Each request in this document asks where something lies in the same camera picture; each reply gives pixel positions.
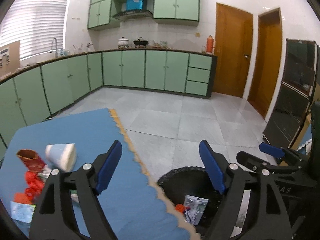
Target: blue gripper pad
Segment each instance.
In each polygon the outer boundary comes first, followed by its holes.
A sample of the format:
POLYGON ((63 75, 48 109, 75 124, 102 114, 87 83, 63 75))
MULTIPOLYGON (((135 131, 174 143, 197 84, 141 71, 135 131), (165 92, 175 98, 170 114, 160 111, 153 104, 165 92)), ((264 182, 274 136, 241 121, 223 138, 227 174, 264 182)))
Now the blue gripper pad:
POLYGON ((269 154, 275 158, 282 158, 284 157, 284 152, 282 149, 278 148, 278 147, 274 147, 271 146, 269 144, 266 143, 260 143, 259 145, 259 150, 261 152, 264 152, 266 154, 269 154))
POLYGON ((110 153, 100 171, 97 174, 98 183, 95 187, 98 194, 107 189, 114 171, 119 163, 122 155, 122 145, 119 141, 110 149, 110 153))
POLYGON ((218 190, 219 193, 223 195, 226 191, 226 186, 223 181, 223 172, 216 162, 215 158, 213 157, 212 153, 214 154, 215 152, 211 149, 206 140, 200 142, 199 154, 209 175, 210 181, 214 189, 218 190))

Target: window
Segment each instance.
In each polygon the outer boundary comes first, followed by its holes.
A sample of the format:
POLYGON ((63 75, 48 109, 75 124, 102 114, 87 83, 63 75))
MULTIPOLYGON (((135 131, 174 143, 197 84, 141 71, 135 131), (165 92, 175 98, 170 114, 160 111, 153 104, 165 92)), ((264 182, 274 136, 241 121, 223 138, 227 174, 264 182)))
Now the window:
POLYGON ((63 49, 68 0, 15 0, 0 25, 0 46, 20 41, 20 58, 63 49))

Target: range hood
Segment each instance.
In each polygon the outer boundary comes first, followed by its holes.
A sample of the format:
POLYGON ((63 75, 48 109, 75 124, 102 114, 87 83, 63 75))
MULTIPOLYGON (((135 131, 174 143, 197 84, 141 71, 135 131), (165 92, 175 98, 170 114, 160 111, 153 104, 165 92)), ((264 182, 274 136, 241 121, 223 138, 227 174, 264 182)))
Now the range hood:
POLYGON ((113 18, 118 19, 120 21, 127 21, 130 19, 138 19, 138 18, 144 18, 144 17, 153 17, 152 12, 148 10, 143 9, 133 9, 133 10, 127 10, 121 13, 117 13, 113 15, 113 18))

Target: white and blue cup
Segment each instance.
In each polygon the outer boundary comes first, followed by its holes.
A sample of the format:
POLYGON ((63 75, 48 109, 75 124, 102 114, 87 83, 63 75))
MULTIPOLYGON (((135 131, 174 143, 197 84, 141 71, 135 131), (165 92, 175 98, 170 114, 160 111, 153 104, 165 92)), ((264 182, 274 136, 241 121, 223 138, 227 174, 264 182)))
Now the white and blue cup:
POLYGON ((45 148, 46 158, 64 172, 70 172, 76 162, 76 145, 49 144, 45 148))

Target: orange thermos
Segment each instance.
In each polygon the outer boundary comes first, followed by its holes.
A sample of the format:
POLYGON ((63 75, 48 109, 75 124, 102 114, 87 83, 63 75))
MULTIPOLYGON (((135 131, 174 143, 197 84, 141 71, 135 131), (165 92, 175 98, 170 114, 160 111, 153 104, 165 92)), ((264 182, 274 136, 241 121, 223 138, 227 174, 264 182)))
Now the orange thermos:
POLYGON ((213 53, 214 44, 215 44, 214 39, 212 38, 211 35, 209 35, 209 37, 207 38, 207 49, 206 49, 207 53, 210 53, 210 54, 213 53))

